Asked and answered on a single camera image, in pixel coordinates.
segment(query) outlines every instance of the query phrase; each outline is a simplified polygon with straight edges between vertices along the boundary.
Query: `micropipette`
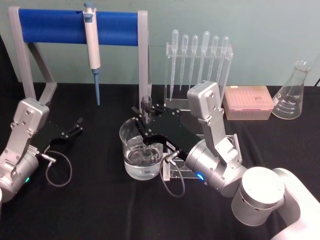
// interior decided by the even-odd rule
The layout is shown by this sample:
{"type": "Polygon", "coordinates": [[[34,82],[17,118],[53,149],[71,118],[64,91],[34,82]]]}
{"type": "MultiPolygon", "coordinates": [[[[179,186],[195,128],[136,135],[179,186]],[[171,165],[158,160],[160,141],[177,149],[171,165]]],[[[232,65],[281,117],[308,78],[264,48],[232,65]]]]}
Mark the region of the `micropipette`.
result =
{"type": "Polygon", "coordinates": [[[172,94],[174,92],[178,38],[179,38],[179,32],[177,29],[175,29],[172,31],[172,42],[171,42],[172,67],[171,67],[171,81],[170,81],[170,101],[172,99],[172,94]]]}
{"type": "Polygon", "coordinates": [[[208,49],[209,39],[210,39],[210,32],[205,31],[203,33],[203,37],[202,37],[201,60],[200,60],[200,67],[199,67],[199,74],[198,74],[197,83],[201,82],[202,71],[204,69],[204,63],[205,63],[206,52],[207,52],[207,49],[208,49]]]}
{"type": "Polygon", "coordinates": [[[220,81],[220,75],[221,75],[221,70],[222,70],[222,64],[224,62],[224,58],[225,58],[225,54],[228,48],[228,43],[229,43],[229,38],[227,36],[225,36],[222,40],[222,44],[221,44],[221,58],[220,58],[220,62],[219,62],[219,67],[218,67],[218,72],[216,75],[216,83],[219,84],[220,81]]]}
{"type": "Polygon", "coordinates": [[[100,106],[99,93],[99,68],[100,68],[100,54],[99,54],[99,40],[97,28],[97,9],[94,8],[92,2],[84,4],[83,21],[86,37],[86,45],[88,48],[89,65],[94,77],[96,103],[100,106]]]}
{"type": "Polygon", "coordinates": [[[211,57],[212,58],[210,59],[210,62],[209,62],[208,81],[210,81],[210,78],[211,78],[211,73],[212,73],[212,68],[214,66],[214,60],[216,58],[216,51],[218,48],[218,43],[219,43],[219,37],[217,35],[213,36],[212,44],[211,44],[211,57]]]}
{"type": "Polygon", "coordinates": [[[198,48],[198,36],[194,35],[192,37],[192,44],[191,44],[191,62],[190,62],[190,73],[189,73],[189,89],[191,86],[191,80],[192,80],[192,74],[194,72],[194,65],[195,65],[195,58],[196,58],[196,52],[197,52],[197,48],[198,48]]]}
{"type": "Polygon", "coordinates": [[[188,35],[186,35],[186,34],[183,35],[182,45],[181,45],[182,57],[181,57],[181,68],[180,68],[180,91],[181,91],[182,81],[184,79],[185,61],[186,61],[186,55],[187,55],[187,49],[188,49],[188,41],[189,41],[188,35]]]}

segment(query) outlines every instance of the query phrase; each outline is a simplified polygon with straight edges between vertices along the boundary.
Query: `pipette tip box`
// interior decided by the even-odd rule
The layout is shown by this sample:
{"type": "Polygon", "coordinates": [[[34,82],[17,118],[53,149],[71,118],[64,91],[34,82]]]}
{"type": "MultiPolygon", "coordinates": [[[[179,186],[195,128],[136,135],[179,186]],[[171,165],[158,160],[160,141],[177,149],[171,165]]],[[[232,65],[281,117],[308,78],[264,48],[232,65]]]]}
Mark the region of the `pipette tip box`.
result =
{"type": "Polygon", "coordinates": [[[268,120],[274,109],[266,86],[227,86],[222,102],[228,120],[268,120]]]}

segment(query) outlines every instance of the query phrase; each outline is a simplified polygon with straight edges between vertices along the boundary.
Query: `teal wall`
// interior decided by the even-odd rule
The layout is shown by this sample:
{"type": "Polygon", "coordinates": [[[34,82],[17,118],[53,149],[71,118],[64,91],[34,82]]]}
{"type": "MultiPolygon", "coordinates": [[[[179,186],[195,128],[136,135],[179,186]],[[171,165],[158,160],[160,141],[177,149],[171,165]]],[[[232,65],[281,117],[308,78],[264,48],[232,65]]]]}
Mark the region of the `teal wall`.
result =
{"type": "MultiPolygon", "coordinates": [[[[228,36],[233,47],[229,85],[282,85],[296,60],[317,62],[320,53],[320,2],[318,0],[94,0],[100,11],[136,12],[148,10],[151,81],[163,84],[165,44],[173,29],[180,36],[197,34],[202,39],[228,36]]],[[[8,7],[81,10],[79,0],[2,0],[0,34],[15,72],[18,62],[9,25],[8,7]]],[[[43,55],[59,83],[92,83],[87,48],[75,44],[40,44],[43,55]]],[[[101,46],[100,81],[104,84],[138,83],[136,47],[101,46]]],[[[305,84],[320,77],[319,64],[305,84]]],[[[31,61],[33,79],[42,82],[31,61]]]]}

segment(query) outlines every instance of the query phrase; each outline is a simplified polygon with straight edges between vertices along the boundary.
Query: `blue horizontal bar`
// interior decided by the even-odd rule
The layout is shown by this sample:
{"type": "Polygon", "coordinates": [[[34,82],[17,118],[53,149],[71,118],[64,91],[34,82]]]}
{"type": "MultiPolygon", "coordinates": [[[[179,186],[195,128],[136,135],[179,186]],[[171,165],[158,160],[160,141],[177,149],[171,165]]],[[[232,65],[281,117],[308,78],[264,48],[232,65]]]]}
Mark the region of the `blue horizontal bar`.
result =
{"type": "MultiPolygon", "coordinates": [[[[138,46],[138,14],[97,12],[100,45],[138,46]]],[[[19,9],[26,43],[86,44],[83,12],[77,10],[19,9]]]]}

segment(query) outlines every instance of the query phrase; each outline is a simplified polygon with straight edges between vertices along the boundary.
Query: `pink tip box lid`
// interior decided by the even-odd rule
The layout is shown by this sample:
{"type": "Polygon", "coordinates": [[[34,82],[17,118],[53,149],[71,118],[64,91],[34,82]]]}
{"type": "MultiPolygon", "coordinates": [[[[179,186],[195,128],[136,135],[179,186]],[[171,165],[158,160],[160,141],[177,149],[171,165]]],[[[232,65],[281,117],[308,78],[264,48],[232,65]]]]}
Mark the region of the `pink tip box lid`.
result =
{"type": "Polygon", "coordinates": [[[224,92],[229,109],[272,110],[274,102],[266,86],[227,86],[224,92]]]}

